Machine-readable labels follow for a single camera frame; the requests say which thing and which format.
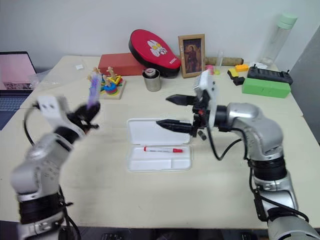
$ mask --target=laptop screen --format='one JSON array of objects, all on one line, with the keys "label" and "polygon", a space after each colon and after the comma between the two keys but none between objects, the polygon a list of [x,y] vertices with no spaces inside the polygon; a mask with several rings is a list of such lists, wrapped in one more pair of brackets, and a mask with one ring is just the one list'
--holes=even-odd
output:
[{"label": "laptop screen", "polygon": [[0,52],[0,90],[29,89],[36,74],[27,52]]}]

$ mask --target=cartoon print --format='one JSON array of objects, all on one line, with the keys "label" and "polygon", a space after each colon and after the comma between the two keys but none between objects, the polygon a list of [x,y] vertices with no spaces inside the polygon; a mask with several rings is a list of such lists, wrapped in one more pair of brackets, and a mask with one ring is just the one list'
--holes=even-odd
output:
[{"label": "cartoon print", "polygon": [[159,57],[160,55],[165,55],[168,52],[163,46],[161,46],[160,43],[154,40],[149,40],[147,41],[147,43],[150,46],[150,51],[156,57]]}]

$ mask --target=framed portrait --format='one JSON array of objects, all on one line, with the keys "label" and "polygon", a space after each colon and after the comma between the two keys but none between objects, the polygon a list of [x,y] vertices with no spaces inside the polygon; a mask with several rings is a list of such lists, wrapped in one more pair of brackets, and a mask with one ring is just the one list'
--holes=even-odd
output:
[{"label": "framed portrait", "polygon": [[205,70],[205,35],[179,36],[182,77],[196,77]]}]

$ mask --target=robotic arm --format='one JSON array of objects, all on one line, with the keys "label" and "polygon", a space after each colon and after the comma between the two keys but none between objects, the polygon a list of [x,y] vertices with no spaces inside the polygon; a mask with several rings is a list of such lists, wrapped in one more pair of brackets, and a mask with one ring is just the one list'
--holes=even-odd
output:
[{"label": "robotic arm", "polygon": [[309,225],[308,217],[298,211],[290,173],[285,165],[280,126],[252,104],[217,106],[216,85],[208,71],[199,76],[193,88],[196,96],[173,95],[167,98],[177,105],[193,105],[193,124],[171,119],[160,120],[157,124],[193,137],[197,136],[198,129],[207,128],[210,145],[218,160],[222,160],[224,154],[218,156],[211,129],[217,127],[222,132],[239,135],[245,145],[244,159],[250,167],[249,185],[257,216],[267,222],[269,239],[320,240],[320,235]]},{"label": "robotic arm", "polygon": [[70,112],[64,97],[42,96],[37,99],[36,107],[54,132],[36,142],[11,175],[21,217],[19,239],[39,239],[38,236],[43,240],[73,239],[70,232],[61,228],[64,219],[67,226],[73,221],[59,185],[60,169],[74,141],[83,138],[91,128],[99,127],[91,125],[91,120],[99,112],[100,104],[82,105]]}]

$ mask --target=table surface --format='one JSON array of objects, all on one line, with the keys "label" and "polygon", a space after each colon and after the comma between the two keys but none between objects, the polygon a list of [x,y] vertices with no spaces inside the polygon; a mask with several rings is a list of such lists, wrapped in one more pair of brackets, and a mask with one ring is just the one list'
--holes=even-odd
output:
[{"label": "table surface", "polygon": [[[82,61],[87,69],[99,57],[65,56],[51,71],[67,78],[72,64]],[[272,98],[242,94],[226,74],[214,76],[219,87],[218,104],[253,103],[277,121],[284,134],[286,165],[291,173],[299,209],[314,227],[320,227],[318,183],[320,148],[293,96]],[[215,160],[208,141],[191,140],[192,167],[187,171],[132,173],[126,167],[130,147],[126,122],[130,118],[176,118],[192,120],[191,106],[177,106],[165,98],[172,94],[193,95],[194,78],[162,79],[158,92],[147,91],[141,76],[125,76],[121,100],[101,100],[94,119],[99,130],[74,144],[74,151],[61,170],[60,183],[69,214],[80,226],[124,228],[266,228],[257,218],[249,190],[249,168],[242,160],[244,146],[236,144],[223,161]],[[48,90],[35,90],[0,131],[0,220],[18,221],[18,204],[10,186],[10,173],[24,159],[30,144],[22,120],[26,109],[39,95],[65,95],[70,109],[87,101],[89,82],[82,78]],[[28,129],[34,140],[51,131],[35,111]],[[213,133],[221,153],[237,139],[232,133]]]}]

